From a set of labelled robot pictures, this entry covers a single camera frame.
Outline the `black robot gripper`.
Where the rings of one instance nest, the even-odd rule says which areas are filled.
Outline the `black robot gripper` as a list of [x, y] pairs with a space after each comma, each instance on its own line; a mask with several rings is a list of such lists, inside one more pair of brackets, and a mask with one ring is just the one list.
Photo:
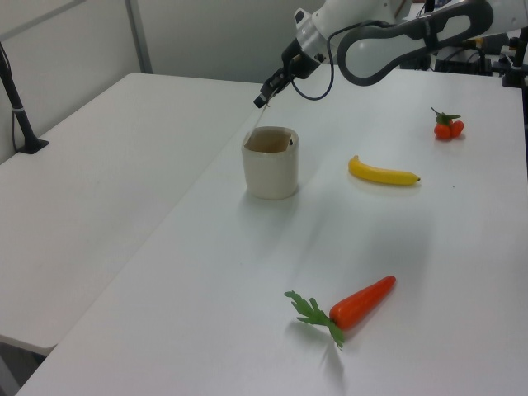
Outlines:
[[297, 39], [293, 39], [281, 54], [283, 68], [275, 71], [263, 84], [253, 104], [261, 109], [274, 96], [290, 84], [290, 78], [308, 78], [325, 61], [325, 54], [304, 51]]

